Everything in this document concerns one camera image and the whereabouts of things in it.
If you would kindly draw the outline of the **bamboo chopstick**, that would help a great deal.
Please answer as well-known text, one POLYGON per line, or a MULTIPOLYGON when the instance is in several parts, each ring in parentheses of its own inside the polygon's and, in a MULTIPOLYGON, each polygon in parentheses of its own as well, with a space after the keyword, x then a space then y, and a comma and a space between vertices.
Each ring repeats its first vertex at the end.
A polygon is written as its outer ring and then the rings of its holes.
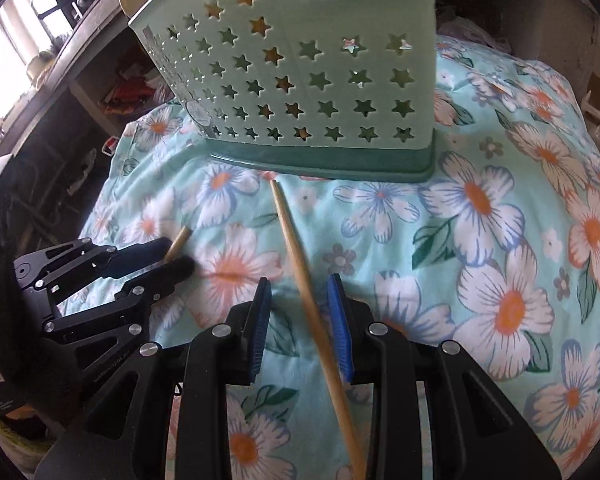
POLYGON ((366 458, 363 454, 360 440, 358 440, 358 434, 356 433, 349 405, 347 404, 347 398, 344 394, 337 360, 332 351, 328 333, 323 325, 320 309, 313 296, 306 258, 304 258, 304 252, 292 224, 282 188, 275 180, 270 182, 270 188, 291 262, 292 272, 294 272, 294 281, 299 289, 301 307, 306 315, 306 322, 308 322, 311 336, 317 348, 330 402, 332 402, 332 408, 335 411, 343 442, 346 445, 350 458, 352 477, 355 479, 364 479, 366 474, 366 458))
POLYGON ((192 229, 189 228, 188 226, 183 226, 181 228, 181 231, 178 232, 178 235, 175 237, 175 240, 171 244, 170 248, 164 255, 163 261, 164 262, 173 261, 183 250, 184 246, 190 239, 191 235, 192 235, 192 229))

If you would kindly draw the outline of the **mint green utensil caddy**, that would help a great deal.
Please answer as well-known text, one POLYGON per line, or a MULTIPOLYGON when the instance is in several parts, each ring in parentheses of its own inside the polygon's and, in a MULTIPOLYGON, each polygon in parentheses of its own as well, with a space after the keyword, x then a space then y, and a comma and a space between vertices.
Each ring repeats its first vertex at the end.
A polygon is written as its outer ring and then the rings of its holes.
POLYGON ((427 179, 436 0, 148 0, 130 27, 222 162, 427 179))

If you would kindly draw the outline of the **floral turquoise cloth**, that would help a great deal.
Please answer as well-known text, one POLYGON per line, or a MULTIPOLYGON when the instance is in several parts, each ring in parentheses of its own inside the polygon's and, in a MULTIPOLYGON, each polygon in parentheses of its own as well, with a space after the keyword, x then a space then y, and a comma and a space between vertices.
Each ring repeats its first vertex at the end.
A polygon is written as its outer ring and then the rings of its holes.
POLYGON ((127 125, 83 228, 125 247, 192 229, 194 276, 152 309, 176 346, 274 288, 262 370, 227 395, 237 479, 347 479, 351 466, 277 220, 282 189, 314 296, 329 275, 411 340, 457 340, 556 460, 584 477, 600 442, 600 152, 568 80, 440 37, 437 165, 422 184, 216 164, 183 107, 127 125))

